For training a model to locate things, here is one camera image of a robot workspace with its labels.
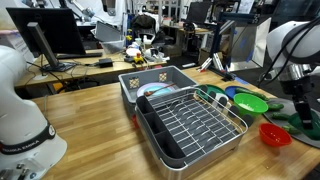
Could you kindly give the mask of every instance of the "gray bin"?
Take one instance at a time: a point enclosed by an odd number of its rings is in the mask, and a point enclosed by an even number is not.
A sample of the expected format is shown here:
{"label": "gray bin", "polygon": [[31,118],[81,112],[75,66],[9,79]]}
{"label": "gray bin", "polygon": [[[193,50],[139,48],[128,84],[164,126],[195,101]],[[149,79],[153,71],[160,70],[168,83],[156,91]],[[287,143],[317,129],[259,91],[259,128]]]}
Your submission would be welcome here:
{"label": "gray bin", "polygon": [[135,116],[135,105],[138,89],[148,83],[162,82],[175,85],[174,89],[195,86],[197,83],[175,66],[151,69],[119,75],[122,99],[129,118]]}

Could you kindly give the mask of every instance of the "black monitor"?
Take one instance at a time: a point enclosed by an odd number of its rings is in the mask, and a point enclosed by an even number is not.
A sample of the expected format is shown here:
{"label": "black monitor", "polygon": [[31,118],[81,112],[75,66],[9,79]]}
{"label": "black monitor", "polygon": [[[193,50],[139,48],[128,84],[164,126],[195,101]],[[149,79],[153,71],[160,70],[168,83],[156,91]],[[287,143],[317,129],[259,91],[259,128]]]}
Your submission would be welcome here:
{"label": "black monitor", "polygon": [[203,24],[211,4],[211,2],[191,2],[186,21]]}
{"label": "black monitor", "polygon": [[30,51],[46,56],[49,64],[42,70],[66,71],[75,66],[59,62],[54,53],[86,54],[71,9],[7,8],[7,11]]}

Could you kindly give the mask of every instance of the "wooden table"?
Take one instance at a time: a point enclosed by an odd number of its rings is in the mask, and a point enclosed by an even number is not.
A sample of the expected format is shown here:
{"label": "wooden table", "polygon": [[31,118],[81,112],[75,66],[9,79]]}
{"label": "wooden table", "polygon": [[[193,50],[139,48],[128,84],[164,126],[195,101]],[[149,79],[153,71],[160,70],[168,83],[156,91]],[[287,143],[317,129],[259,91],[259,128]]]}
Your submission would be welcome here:
{"label": "wooden table", "polygon": [[[110,73],[125,73],[130,72],[135,69],[131,63],[127,63],[124,61],[124,56],[120,53],[116,54],[106,54],[104,53],[103,49],[98,50],[90,50],[88,52],[103,52],[102,57],[94,57],[94,58],[79,58],[74,60],[61,60],[62,62],[80,62],[81,64],[93,64],[99,61],[99,59],[103,58],[111,58],[113,62],[113,67],[107,68],[99,68],[99,67],[88,67],[83,65],[78,65],[75,68],[71,68],[66,72],[54,72],[54,74],[60,78],[61,80],[68,80],[73,78],[80,78],[84,76],[95,76],[95,75],[102,75],[102,74],[110,74]],[[41,60],[38,58],[35,64],[40,65]],[[47,60],[44,58],[43,64],[48,64]],[[161,65],[165,64],[165,62],[160,63],[152,63],[150,62],[150,66]],[[58,82],[57,78],[52,76],[51,74],[47,74],[48,77],[40,80],[33,79],[35,76],[41,76],[41,71],[36,66],[31,66],[29,68],[29,72],[15,84],[15,87],[24,87],[30,85],[37,85],[37,84],[44,84],[44,83],[52,83]]]}
{"label": "wooden table", "polygon": [[[244,86],[223,82],[210,71],[183,72],[199,84]],[[272,97],[255,86],[244,87]],[[34,102],[44,109],[44,98]],[[141,131],[126,115],[119,83],[49,96],[47,117],[68,150],[43,179],[163,179]],[[302,179],[320,162],[319,149],[294,139],[281,148],[264,144],[258,133],[263,122],[261,115],[235,151],[190,179]]]}

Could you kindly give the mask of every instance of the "dish rack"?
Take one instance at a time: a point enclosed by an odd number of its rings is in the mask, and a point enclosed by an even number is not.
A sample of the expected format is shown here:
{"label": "dish rack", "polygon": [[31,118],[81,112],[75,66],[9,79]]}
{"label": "dish rack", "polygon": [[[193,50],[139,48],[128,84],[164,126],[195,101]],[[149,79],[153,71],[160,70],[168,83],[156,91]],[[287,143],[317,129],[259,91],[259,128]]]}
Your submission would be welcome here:
{"label": "dish rack", "polygon": [[201,89],[137,99],[138,123],[162,174],[183,179],[235,149],[246,123]]}

